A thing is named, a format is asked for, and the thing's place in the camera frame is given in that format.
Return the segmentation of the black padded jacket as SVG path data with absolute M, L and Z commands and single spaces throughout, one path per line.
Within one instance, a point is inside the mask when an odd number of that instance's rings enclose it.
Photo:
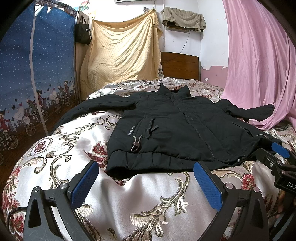
M 56 127 L 93 111 L 121 111 L 107 142 L 106 173 L 126 179 L 137 174 L 192 171 L 197 161 L 216 170 L 240 165 L 259 148 L 271 150 L 278 139 L 249 124 L 273 114 L 271 104 L 238 108 L 192 97 L 184 86 L 141 91 L 122 97 L 108 94 L 86 100 L 65 113 Z

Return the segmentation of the floral satin bed cover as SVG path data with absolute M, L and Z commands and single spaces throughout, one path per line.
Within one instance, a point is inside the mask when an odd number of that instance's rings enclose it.
M 156 91 L 160 84 L 168 89 L 188 85 L 191 96 L 202 96 L 213 103 L 220 100 L 221 87 L 197 80 L 161 78 L 130 80 L 109 84 L 87 99 L 133 92 Z M 105 173 L 107 141 L 121 114 L 101 111 L 83 115 L 55 130 L 52 136 L 36 141 L 18 160 L 1 193 L 1 212 L 8 214 L 27 206 L 32 189 L 56 188 L 69 182 L 90 160 L 100 171 L 83 205 L 76 209 L 78 218 L 95 240 L 197 240 L 214 218 L 211 208 L 193 172 L 140 174 L 116 180 Z M 263 195 L 267 215 L 277 211 L 283 191 L 273 185 L 271 171 L 259 162 L 214 171 L 221 180 L 236 188 L 257 186 Z

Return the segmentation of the pink curtain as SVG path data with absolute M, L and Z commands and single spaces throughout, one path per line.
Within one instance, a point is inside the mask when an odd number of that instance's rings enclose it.
M 224 1 L 229 58 L 222 97 L 239 108 L 267 104 L 274 111 L 252 125 L 269 130 L 282 120 L 295 126 L 295 46 L 275 16 L 258 1 Z

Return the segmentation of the blue fabric wardrobe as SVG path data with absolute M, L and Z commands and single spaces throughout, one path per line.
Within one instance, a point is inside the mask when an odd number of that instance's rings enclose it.
M 76 102 L 74 25 L 61 1 L 26 1 L 1 20 L 1 164 L 17 161 Z

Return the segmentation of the yellow hanging sheet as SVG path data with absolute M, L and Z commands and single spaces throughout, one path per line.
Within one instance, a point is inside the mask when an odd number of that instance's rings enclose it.
M 80 70 L 81 98 L 110 83 L 158 79 L 162 34 L 154 9 L 123 22 L 93 20 L 92 40 Z

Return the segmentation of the brown wooden headboard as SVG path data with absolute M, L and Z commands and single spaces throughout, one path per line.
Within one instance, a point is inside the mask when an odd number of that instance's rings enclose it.
M 161 64 L 165 77 L 199 80 L 197 56 L 161 52 Z

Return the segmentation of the black hanging bag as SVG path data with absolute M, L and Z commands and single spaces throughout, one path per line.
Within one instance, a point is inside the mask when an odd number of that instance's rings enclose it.
M 81 16 L 80 21 L 74 26 L 74 39 L 76 43 L 84 45 L 89 45 L 92 40 L 89 24 L 84 16 Z

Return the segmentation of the olive cloth on wall unit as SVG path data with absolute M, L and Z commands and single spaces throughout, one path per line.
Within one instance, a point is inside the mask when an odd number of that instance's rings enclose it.
M 185 11 L 178 8 L 164 7 L 161 11 L 164 26 L 177 26 L 203 32 L 206 29 L 206 22 L 202 14 L 192 11 Z

